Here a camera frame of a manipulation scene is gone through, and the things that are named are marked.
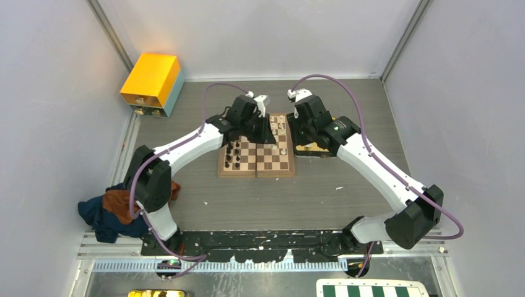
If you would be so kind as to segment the wooden chess board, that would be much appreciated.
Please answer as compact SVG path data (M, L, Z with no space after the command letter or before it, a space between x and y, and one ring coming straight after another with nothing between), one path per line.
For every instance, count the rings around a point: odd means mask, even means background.
M276 139L276 149L272 144L255 144L244 136L228 143L219 150L217 175L220 178L286 178L296 174L295 157L293 153L290 128L285 116L284 129L286 135L279 134L278 117L284 114L271 114L275 118L277 129L272 129Z

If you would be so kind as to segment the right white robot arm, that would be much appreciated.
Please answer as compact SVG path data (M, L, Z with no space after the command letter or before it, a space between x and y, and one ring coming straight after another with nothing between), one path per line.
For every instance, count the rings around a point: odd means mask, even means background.
M361 216L343 232L345 249L361 253L372 241L391 240L412 249L440 220L440 213L413 189L438 205L444 194L436 185L425 187L391 161L378 162L382 156L361 129L346 116L333 119L320 97L306 89L291 92L294 111L288 114L292 139L299 145L315 143L356 169L386 199L391 211L374 217Z

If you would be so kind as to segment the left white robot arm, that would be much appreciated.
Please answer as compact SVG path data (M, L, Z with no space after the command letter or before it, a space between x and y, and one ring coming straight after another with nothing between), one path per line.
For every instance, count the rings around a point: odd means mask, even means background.
M124 185L130 193L131 207L139 207L144 220L157 235L159 251L171 256L181 246L181 240L175 234L178 225L168 205L173 175L200 156L240 137L256 144L274 144L276 141L266 113L269 102L267 95L239 95L225 115L209 117L194 132L167 145L156 148L142 145L135 150Z

